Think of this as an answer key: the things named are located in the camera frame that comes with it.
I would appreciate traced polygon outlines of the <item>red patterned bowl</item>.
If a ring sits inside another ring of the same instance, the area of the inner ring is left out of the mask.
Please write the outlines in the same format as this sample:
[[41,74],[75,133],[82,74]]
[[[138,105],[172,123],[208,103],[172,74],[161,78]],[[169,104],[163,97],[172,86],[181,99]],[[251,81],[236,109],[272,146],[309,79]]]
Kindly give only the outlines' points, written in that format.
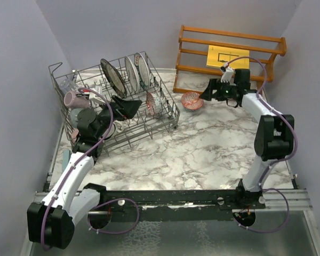
[[197,92],[186,92],[181,97],[181,104],[185,110],[196,111],[202,108],[204,100],[200,98],[200,94]]
[[152,116],[159,115],[163,110],[162,100],[156,93],[147,92],[146,104],[148,111]]

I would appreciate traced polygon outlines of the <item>white plate red characters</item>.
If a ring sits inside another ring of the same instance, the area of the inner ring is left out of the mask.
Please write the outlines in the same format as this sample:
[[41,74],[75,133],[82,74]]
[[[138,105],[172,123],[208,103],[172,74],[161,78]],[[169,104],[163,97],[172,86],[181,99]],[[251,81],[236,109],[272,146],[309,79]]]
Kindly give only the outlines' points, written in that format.
[[131,59],[129,57],[127,57],[127,56],[124,58],[124,61],[125,61],[125,68],[126,68],[126,71],[127,71],[131,86],[133,88],[133,91],[135,93],[139,93],[139,91],[140,91],[140,80],[139,80],[138,71],[136,69],[136,66],[131,61]]

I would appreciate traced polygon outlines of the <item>dark rimmed beige plate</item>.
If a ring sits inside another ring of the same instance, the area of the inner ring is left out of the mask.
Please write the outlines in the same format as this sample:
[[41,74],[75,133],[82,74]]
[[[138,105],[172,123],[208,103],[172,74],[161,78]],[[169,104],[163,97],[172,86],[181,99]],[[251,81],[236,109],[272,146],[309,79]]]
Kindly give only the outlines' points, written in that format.
[[100,64],[102,71],[111,87],[114,89],[114,91],[120,98],[125,98],[127,96],[127,91],[125,87],[125,82],[121,74],[106,59],[101,59]]

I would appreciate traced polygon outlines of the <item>green rimmed white plate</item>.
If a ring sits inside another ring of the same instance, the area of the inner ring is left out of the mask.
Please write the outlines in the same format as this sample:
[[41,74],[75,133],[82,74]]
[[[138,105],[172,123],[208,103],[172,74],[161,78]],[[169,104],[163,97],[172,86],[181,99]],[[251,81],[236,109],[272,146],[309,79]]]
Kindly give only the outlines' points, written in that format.
[[141,88],[144,91],[148,91],[150,86],[150,70],[144,57],[139,52],[134,55],[134,65],[138,72]]

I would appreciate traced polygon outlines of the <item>grey-green ceramic mug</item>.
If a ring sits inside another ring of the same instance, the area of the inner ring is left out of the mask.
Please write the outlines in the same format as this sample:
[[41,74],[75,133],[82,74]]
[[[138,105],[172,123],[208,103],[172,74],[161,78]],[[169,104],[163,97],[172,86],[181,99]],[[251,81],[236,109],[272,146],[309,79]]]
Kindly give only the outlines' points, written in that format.
[[77,124],[78,124],[78,114],[82,111],[83,109],[82,108],[75,108],[75,109],[72,109],[70,111],[70,121],[71,121],[71,124],[73,126],[73,128],[77,128]]

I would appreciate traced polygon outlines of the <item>pink mug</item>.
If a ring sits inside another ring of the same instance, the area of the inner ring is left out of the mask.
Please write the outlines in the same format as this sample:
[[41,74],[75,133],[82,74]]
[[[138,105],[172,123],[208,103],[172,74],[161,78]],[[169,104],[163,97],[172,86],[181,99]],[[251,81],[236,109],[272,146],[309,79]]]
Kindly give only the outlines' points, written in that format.
[[72,144],[74,144],[77,141],[78,136],[79,136],[79,130],[75,129],[73,131],[73,133],[71,134],[71,142],[72,142]]

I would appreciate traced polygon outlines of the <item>purple glass mug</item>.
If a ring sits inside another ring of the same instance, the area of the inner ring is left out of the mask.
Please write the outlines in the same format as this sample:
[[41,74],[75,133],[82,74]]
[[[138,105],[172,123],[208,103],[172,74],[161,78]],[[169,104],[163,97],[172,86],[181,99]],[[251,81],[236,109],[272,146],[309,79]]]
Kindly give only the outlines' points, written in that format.
[[76,92],[69,91],[65,94],[63,99],[64,105],[70,109],[76,108],[90,108],[91,103],[87,95]]

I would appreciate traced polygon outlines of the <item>clear octagonal glass tumbler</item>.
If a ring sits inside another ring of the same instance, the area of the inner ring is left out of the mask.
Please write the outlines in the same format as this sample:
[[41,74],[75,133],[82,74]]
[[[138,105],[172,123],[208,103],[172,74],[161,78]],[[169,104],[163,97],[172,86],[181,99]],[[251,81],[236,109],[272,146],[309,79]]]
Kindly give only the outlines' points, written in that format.
[[66,78],[59,84],[59,89],[66,94],[69,91],[76,91],[78,86],[70,79]]

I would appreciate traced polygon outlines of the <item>white speckled mug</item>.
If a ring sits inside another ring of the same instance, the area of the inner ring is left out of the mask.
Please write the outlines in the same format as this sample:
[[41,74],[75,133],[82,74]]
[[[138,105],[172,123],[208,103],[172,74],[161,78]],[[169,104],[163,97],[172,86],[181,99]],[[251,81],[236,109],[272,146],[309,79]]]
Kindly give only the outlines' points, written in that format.
[[124,123],[121,121],[114,121],[113,127],[114,127],[114,133],[122,133],[125,130]]

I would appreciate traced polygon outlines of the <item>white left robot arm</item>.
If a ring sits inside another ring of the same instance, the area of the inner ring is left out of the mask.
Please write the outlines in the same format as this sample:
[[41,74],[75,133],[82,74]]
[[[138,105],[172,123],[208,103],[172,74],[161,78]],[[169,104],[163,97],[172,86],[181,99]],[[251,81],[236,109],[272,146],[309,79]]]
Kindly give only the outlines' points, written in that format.
[[69,117],[78,134],[69,162],[52,190],[27,210],[29,240],[40,243],[46,251],[65,249],[75,226],[89,210],[105,209],[111,215],[104,186],[90,183],[77,193],[100,156],[103,141],[118,131],[118,122],[132,119],[142,104],[141,100],[123,100],[115,95],[111,99],[101,105],[99,113],[92,107],[70,108]]

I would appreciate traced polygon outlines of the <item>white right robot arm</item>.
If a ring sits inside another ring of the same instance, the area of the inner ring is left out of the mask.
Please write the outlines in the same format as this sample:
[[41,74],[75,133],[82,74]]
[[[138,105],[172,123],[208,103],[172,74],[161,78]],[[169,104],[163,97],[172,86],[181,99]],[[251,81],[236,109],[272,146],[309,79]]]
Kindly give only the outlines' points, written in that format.
[[256,90],[250,88],[248,69],[236,69],[234,77],[232,83],[223,78],[210,79],[199,97],[205,101],[234,100],[237,107],[247,110],[258,122],[254,140],[256,157],[235,189],[234,202],[239,208],[245,209],[262,195],[262,185],[270,169],[293,153],[294,117],[278,112]]

